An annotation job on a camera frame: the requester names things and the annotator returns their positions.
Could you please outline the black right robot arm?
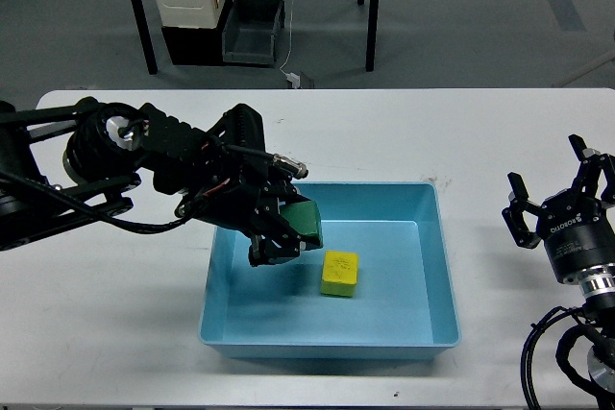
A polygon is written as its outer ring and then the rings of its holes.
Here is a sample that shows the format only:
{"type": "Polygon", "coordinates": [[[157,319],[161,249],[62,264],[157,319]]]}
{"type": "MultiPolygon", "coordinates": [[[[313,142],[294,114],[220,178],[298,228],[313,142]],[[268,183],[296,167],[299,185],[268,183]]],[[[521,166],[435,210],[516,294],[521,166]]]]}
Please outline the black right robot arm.
{"type": "Polygon", "coordinates": [[[555,362],[569,381],[593,397],[599,408],[614,406],[614,229],[607,211],[614,206],[614,157],[569,141],[579,169],[569,188],[537,205],[522,177],[509,173],[509,205],[502,215],[516,245],[545,248],[556,280],[577,286],[580,307],[556,306],[533,324],[523,345],[520,379],[526,405],[539,408],[533,384],[533,356],[539,339],[561,320],[574,324],[558,341],[555,362]]]}

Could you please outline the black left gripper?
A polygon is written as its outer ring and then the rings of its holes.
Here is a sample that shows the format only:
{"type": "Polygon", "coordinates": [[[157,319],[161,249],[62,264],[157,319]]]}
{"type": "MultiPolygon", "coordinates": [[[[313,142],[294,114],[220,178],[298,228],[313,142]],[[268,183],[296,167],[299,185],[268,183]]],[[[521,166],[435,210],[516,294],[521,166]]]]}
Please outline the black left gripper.
{"type": "Polygon", "coordinates": [[[188,188],[175,215],[239,230],[251,239],[248,258],[253,267],[279,265],[307,248],[306,238],[284,215],[287,205],[306,201],[287,174],[275,171],[269,180],[226,173],[188,188]]]}

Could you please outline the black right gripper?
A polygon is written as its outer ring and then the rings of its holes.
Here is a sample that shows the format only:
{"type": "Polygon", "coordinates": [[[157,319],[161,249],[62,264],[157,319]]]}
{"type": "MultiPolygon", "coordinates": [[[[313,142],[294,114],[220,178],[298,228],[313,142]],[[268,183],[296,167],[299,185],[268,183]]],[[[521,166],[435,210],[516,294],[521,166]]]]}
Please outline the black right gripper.
{"type": "Polygon", "coordinates": [[[570,134],[568,139],[579,161],[571,189],[580,196],[561,191],[546,200],[542,208],[529,199],[523,178],[510,172],[509,205],[502,211],[518,247],[535,249],[543,240],[560,283],[576,283],[580,272],[614,265],[614,230],[602,204],[614,203],[614,156],[588,148],[577,134],[570,134]],[[606,181],[602,202],[595,199],[601,175],[606,181]],[[529,229],[525,213],[537,218],[535,230],[529,229]]]}

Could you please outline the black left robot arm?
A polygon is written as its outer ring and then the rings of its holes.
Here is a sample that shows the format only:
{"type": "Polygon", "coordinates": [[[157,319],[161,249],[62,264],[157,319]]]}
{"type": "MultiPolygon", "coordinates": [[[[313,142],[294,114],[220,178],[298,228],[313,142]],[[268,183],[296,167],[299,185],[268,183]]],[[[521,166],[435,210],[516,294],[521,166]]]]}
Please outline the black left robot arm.
{"type": "Polygon", "coordinates": [[[2,249],[95,222],[140,234],[173,229],[123,219],[143,169],[156,191],[181,196],[177,225],[194,219],[244,234],[253,266],[323,245],[318,207],[295,186],[306,166],[266,151],[254,109],[239,104],[203,131],[151,104],[85,97],[53,109],[2,104],[2,249]]]}

